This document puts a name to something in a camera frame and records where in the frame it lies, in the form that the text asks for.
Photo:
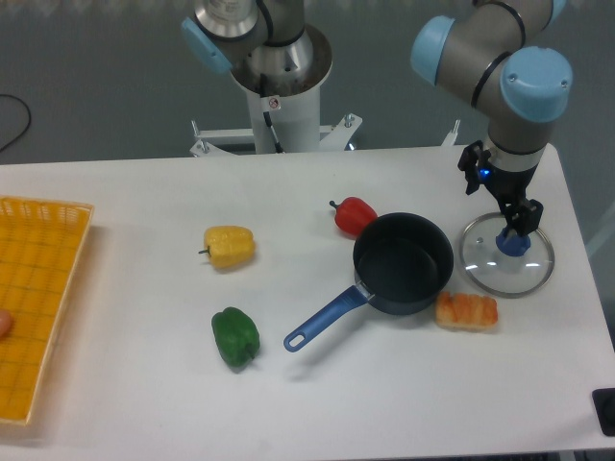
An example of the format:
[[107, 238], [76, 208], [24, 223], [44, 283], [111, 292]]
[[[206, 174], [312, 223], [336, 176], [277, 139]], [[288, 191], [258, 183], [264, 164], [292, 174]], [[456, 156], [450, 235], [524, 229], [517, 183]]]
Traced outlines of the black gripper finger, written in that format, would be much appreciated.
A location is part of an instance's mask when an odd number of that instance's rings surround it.
[[512, 237], [516, 237], [519, 235], [516, 226], [516, 215], [518, 214], [518, 204], [515, 202], [512, 203], [501, 203], [500, 211], [502, 216], [505, 219], [505, 227], [503, 230], [504, 239], [510, 239]]
[[543, 210], [537, 200], [524, 199], [513, 209], [512, 228], [519, 236], [528, 236], [538, 229]]

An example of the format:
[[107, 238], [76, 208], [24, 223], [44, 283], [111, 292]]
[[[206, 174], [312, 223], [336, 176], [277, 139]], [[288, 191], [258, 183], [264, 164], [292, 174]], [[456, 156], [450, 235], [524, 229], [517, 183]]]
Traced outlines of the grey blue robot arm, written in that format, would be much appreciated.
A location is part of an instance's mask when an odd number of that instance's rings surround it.
[[[505, 218], [504, 235], [536, 231], [542, 205], [526, 195], [566, 109], [572, 68], [555, 50], [528, 46], [560, 14], [560, 1], [479, 1], [464, 21], [437, 16], [418, 33], [412, 69], [482, 112], [487, 136], [458, 167], [468, 193], [486, 188]], [[339, 149], [343, 133], [320, 133], [320, 87], [332, 48], [300, 1], [200, 1], [181, 26], [193, 55], [243, 89], [258, 153]]]

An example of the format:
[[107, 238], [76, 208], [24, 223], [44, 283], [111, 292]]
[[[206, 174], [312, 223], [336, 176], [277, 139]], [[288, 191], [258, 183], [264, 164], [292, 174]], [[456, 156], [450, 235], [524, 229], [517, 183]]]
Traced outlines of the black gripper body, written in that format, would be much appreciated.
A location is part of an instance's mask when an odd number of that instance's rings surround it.
[[483, 186], [500, 209], [505, 210], [520, 206], [527, 199], [526, 189], [537, 165], [538, 161], [531, 155], [515, 155], [498, 147], [485, 147], [479, 140], [463, 149], [457, 168], [464, 173], [466, 195]]

